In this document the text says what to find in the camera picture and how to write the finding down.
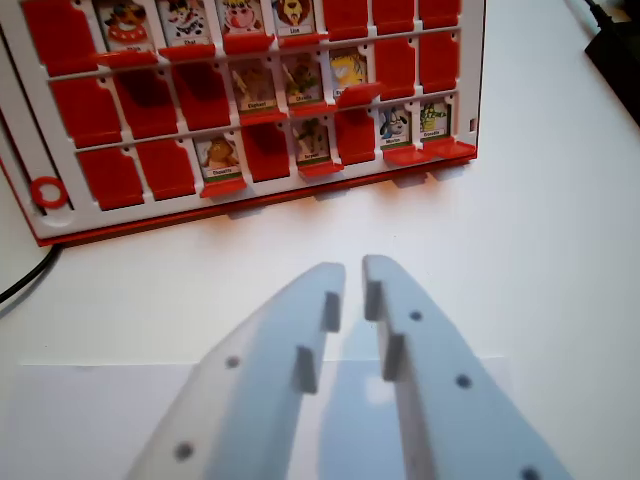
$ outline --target red base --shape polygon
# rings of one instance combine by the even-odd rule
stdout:
[[[339,163],[322,162],[313,165],[305,165],[298,167],[298,171],[305,177],[323,177],[325,175],[332,175],[344,170],[344,166]]]
[[[153,52],[107,52],[94,55],[96,63],[109,68],[143,67],[155,65],[158,58]]]
[[[182,62],[185,60],[213,57],[216,54],[216,46],[181,45],[179,47],[161,48],[158,50],[158,53],[172,62]]]
[[[311,103],[309,105],[300,105],[299,107],[289,107],[289,114],[292,117],[317,117],[327,115],[338,110],[337,105],[327,105],[327,102]]]
[[[247,183],[242,177],[222,180],[221,182],[210,182],[205,185],[200,196],[202,198],[209,198],[219,195],[229,195],[230,193],[239,192],[245,188],[247,188]]]
[[[280,48],[302,47],[304,45],[317,45],[320,40],[329,38],[328,33],[310,33],[309,35],[295,35],[278,38]]]
[[[125,223],[122,225],[114,225],[111,227],[98,228],[95,230],[89,230],[86,232],[72,233],[69,235],[61,235],[59,237],[40,239],[35,236],[38,245],[41,247],[47,245],[53,245],[57,243],[66,244],[67,246],[81,245],[84,243],[94,242],[98,240],[104,240],[106,238],[118,237],[130,233],[142,232],[153,228],[164,227],[166,225],[175,225],[178,223],[189,222],[191,220],[198,220],[201,218],[208,218],[215,215],[227,214],[238,210],[245,210],[248,208],[259,208],[266,205],[272,205],[274,203],[285,202],[288,200],[295,200],[296,198],[307,197],[310,195],[318,195],[320,193],[332,192],[336,190],[343,190],[348,188],[357,187],[360,185],[366,185],[368,183],[383,182],[385,180],[391,180],[394,177],[401,175],[410,175],[413,173],[428,172],[430,170],[437,170],[446,167],[458,167],[466,165],[470,160],[473,160],[475,155],[469,155],[462,158],[456,158],[454,160],[446,160],[441,162],[427,163],[423,165],[416,165],[415,167],[409,167],[402,170],[394,170],[391,172],[383,172],[375,175],[368,175],[366,177],[350,178],[340,182],[328,183],[325,185],[317,185],[313,187],[301,188],[299,190],[292,190],[289,192],[276,193],[258,198],[250,198],[247,200],[240,200],[238,202],[229,203],[226,205],[214,205],[211,207],[202,208],[199,210],[191,210],[188,212],[174,213],[171,215],[165,215],[163,217],[149,218],[146,220],[139,220],[136,222]]]
[[[224,34],[224,50],[231,55],[265,52],[274,39],[274,35],[266,35],[262,32]]]
[[[374,98],[380,95],[384,85],[380,82],[363,83],[347,87],[342,95],[336,99],[338,108],[355,107],[357,105],[368,105]]]
[[[261,123],[279,122],[285,118],[287,118],[287,114],[278,109],[258,113],[241,113],[240,125],[248,127],[249,125],[259,125]]]

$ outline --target cartoon dog picture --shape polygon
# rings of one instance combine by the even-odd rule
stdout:
[[[291,27],[301,25],[312,10],[311,0],[277,0],[272,5],[280,21]]]
[[[296,101],[297,95],[302,95],[304,98],[301,100],[310,100],[314,97],[319,97],[319,92],[311,94],[310,90],[313,87],[319,85],[319,71],[317,64],[311,60],[311,55],[308,53],[299,55],[295,58],[295,65],[293,69],[289,69],[285,62],[282,62],[282,69],[287,80],[286,90],[287,95],[294,97]]]
[[[342,90],[351,85],[367,81],[367,63],[357,51],[332,57],[331,70],[336,94],[342,93]]]
[[[254,7],[251,0],[222,0],[224,18],[222,33],[257,32],[262,29],[260,6]]]
[[[204,5],[187,0],[169,0],[167,21],[175,27],[175,36],[192,37],[207,33]]]
[[[402,107],[391,107],[380,112],[381,148],[410,143],[408,116]]]
[[[390,110],[382,112],[380,121],[382,122],[380,135],[382,135],[383,139],[406,134],[405,127],[409,124],[406,117],[397,113],[396,107],[391,107]]]
[[[102,9],[101,14],[103,17],[108,15],[103,20],[108,27],[106,37],[111,49],[138,50],[143,47],[141,44],[150,40],[146,27],[147,12],[143,6],[137,3],[117,3],[113,7]]]
[[[211,146],[207,149],[207,156],[201,162],[203,167],[211,169],[235,167],[239,164],[233,156],[233,147],[224,137],[211,140]]]

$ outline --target character name label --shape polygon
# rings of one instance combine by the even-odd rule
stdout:
[[[445,134],[445,129],[444,128],[440,128],[438,130],[431,130],[429,132],[422,132],[422,138],[437,137],[439,135],[444,135],[444,134]]]
[[[296,95],[296,102],[304,102],[306,100],[313,100],[313,95],[310,93],[305,93],[304,95]]]
[[[267,101],[264,100],[262,102],[249,102],[247,103],[247,108],[263,108],[267,106]]]

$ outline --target cartoon character picture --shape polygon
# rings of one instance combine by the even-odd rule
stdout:
[[[264,31],[260,2],[256,0],[217,0],[223,34]]]
[[[298,165],[331,160],[328,130],[320,120],[303,120],[293,126],[293,133],[297,141]]]
[[[425,103],[420,109],[420,140],[426,142],[449,135],[451,106],[444,101]]]
[[[158,11],[168,45],[211,43],[202,0],[159,0]]]
[[[245,112],[271,108],[276,94],[271,72],[260,60],[245,60],[229,65],[238,110]]]
[[[314,102],[322,99],[320,64],[311,55],[281,57],[289,105]]]
[[[380,111],[380,148],[409,145],[411,116],[403,107]]]
[[[315,31],[311,0],[273,0],[278,35],[303,35]]]
[[[133,2],[105,2],[98,5],[100,26],[110,51],[153,50],[147,12]]]
[[[347,87],[367,82],[367,59],[357,48],[330,52],[333,95],[339,97]]]
[[[196,151],[205,182],[242,176],[235,145],[224,136],[196,140]]]

